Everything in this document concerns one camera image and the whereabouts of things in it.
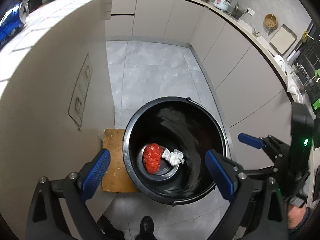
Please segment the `right hand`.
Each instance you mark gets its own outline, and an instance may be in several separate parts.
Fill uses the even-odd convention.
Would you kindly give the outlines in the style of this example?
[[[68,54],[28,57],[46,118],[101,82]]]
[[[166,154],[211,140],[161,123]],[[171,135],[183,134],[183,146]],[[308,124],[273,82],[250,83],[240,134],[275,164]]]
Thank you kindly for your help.
[[[291,230],[297,227],[303,220],[305,213],[306,204],[304,204],[302,207],[297,207],[295,205],[289,204],[287,208],[288,228]]]

